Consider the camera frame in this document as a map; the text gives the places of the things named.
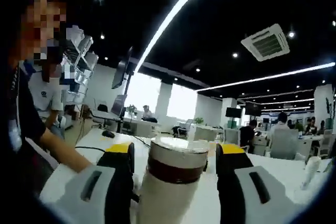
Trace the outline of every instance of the computer monitor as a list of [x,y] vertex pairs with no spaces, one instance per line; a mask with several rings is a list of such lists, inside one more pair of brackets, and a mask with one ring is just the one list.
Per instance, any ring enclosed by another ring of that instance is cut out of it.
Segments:
[[260,106],[255,103],[247,102],[245,106],[245,115],[261,116]]
[[124,76],[127,70],[128,62],[130,61],[130,58],[132,56],[132,50],[131,47],[130,50],[128,50],[127,55],[124,56],[118,63],[117,69],[114,74],[113,82],[112,82],[112,89],[116,89],[122,85],[122,82],[124,81]]
[[127,97],[126,94],[118,94],[116,99],[114,100],[114,103],[111,108],[111,112],[115,114],[116,116],[120,116],[124,108],[126,97]]
[[225,116],[228,118],[241,118],[241,109],[227,108]]

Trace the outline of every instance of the ceiling light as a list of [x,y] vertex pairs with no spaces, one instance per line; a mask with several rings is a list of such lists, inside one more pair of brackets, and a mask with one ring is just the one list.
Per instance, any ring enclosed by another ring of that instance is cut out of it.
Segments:
[[304,73],[304,72],[314,71],[314,70],[323,69],[323,68],[330,68],[330,67],[333,67],[333,66],[335,66],[335,62],[331,62],[331,63],[323,64],[323,65],[318,65],[318,66],[314,66],[314,67],[311,67],[311,68],[304,68],[304,69],[291,71],[291,72],[287,72],[287,73],[280,73],[280,74],[276,74],[274,76],[266,76],[266,77],[251,79],[251,80],[247,80],[247,81],[238,81],[238,82],[228,83],[228,84],[224,84],[224,85],[219,85],[219,86],[214,86],[214,87],[209,87],[209,88],[204,88],[204,89],[198,89],[198,90],[196,90],[196,92],[211,90],[211,89],[219,89],[219,88],[224,88],[224,87],[230,87],[230,86],[235,86],[235,85],[250,83],[250,82],[255,82],[255,81],[264,81],[264,80],[279,78],[279,77],[283,77],[283,76],[290,76],[292,74],[297,74],[297,73]]
[[299,108],[282,108],[282,109],[271,109],[276,111],[282,111],[282,110],[303,110],[303,109],[309,109],[309,107],[299,107]]
[[293,102],[308,102],[313,101],[314,98],[309,99],[302,99],[302,100],[295,100],[295,101],[285,101],[285,102],[267,102],[267,103],[260,103],[261,105],[270,105],[270,104],[282,104],[282,103],[293,103]]
[[152,48],[155,45],[155,43],[157,42],[157,40],[160,38],[160,36],[166,30],[167,26],[173,20],[173,18],[176,16],[176,14],[182,9],[182,7],[185,5],[185,3],[187,3],[187,1],[188,0],[178,0],[177,3],[173,6],[173,8],[171,9],[171,11],[165,17],[164,21],[162,22],[162,24],[160,25],[160,27],[158,28],[158,30],[154,34],[154,36],[151,39],[151,41],[149,42],[149,44],[146,47],[145,51],[143,52],[143,54],[142,54],[142,56],[141,56],[141,58],[140,58],[140,60],[138,62],[138,65],[136,66],[136,68],[134,70],[134,73],[137,73],[139,71],[141,65],[145,61],[146,57],[148,56],[148,54],[152,50]]
[[295,33],[293,31],[290,31],[289,34],[288,34],[289,38],[294,38],[295,36]]

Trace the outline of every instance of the brown band on cup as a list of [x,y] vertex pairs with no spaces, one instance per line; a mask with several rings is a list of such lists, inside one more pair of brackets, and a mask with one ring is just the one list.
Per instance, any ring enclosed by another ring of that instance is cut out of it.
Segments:
[[203,172],[198,168],[177,168],[161,163],[151,155],[148,157],[147,169],[157,179],[171,184],[190,184],[196,182]]

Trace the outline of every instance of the black ceiling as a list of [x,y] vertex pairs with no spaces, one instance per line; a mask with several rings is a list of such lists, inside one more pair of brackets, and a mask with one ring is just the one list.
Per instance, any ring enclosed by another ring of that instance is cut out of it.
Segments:
[[[76,24],[94,39],[92,50],[99,63],[115,67],[133,46],[140,58],[150,39],[177,0],[69,0],[68,24]],[[335,0],[189,0],[146,58],[147,62],[177,71],[209,86],[244,81],[336,61]],[[285,34],[290,53],[257,61],[240,41],[273,24]],[[141,72],[173,81],[157,70]],[[336,67],[204,91],[210,97],[252,97],[314,89],[335,83]],[[183,81],[177,84],[200,89]],[[281,96],[283,101],[292,100]]]

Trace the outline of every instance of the air vent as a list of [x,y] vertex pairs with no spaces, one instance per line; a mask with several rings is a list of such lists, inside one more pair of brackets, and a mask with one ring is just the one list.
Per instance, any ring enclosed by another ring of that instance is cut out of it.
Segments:
[[290,51],[286,37],[278,24],[243,39],[241,43],[258,61],[285,55]]

